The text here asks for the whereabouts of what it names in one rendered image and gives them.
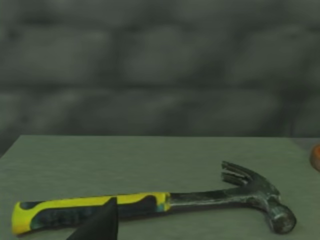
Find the table top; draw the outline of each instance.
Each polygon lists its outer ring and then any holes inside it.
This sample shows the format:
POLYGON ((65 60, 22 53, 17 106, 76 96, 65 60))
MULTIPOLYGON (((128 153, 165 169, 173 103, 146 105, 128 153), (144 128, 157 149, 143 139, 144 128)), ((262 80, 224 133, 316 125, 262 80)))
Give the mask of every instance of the table top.
MULTIPOLYGON (((17 201, 138 192, 230 188, 221 162, 249 168, 274 184, 298 223, 285 237, 247 208, 215 209, 121 222, 119 240, 316 240, 320 173, 309 163, 320 139, 258 137, 21 136, 0 159, 0 239, 11 233, 17 201)), ((46 230, 24 240, 64 240, 74 229, 46 230)))

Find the round orange object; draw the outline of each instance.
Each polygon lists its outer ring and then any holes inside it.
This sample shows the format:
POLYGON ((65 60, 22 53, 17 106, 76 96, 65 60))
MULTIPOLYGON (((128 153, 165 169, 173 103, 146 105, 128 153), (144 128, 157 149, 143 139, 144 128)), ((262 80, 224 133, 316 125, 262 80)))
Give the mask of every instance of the round orange object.
POLYGON ((320 172, 320 144, 313 147, 310 156, 310 163, 314 169, 320 172))

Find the yellow grip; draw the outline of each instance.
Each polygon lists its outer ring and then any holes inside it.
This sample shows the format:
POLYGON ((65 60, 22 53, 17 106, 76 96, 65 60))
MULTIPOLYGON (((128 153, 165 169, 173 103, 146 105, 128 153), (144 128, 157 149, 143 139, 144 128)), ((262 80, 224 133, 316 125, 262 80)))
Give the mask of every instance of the yellow grip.
POLYGON ((79 225, 114 197, 117 198, 120 218, 161 213, 170 209, 168 192, 17 202, 12 213, 12 232, 20 235, 42 228, 79 225))

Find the black pointed object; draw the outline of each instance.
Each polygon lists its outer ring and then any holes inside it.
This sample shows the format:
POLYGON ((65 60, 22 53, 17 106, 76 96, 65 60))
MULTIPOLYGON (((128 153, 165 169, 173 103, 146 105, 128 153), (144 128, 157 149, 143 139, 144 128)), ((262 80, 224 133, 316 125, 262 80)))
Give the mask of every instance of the black pointed object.
POLYGON ((117 240, 118 203, 111 198, 66 240, 117 240))

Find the metal hammer head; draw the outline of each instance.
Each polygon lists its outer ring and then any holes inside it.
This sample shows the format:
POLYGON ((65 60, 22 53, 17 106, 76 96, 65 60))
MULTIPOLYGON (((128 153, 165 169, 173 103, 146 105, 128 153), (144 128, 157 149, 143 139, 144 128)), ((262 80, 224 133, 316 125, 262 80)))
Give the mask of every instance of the metal hammer head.
POLYGON ((280 203, 280 192, 266 178, 245 167, 223 161, 222 180, 240 187, 230 189, 238 203, 258 208, 268 216, 269 225, 277 234, 286 234, 297 223, 294 213, 280 203))

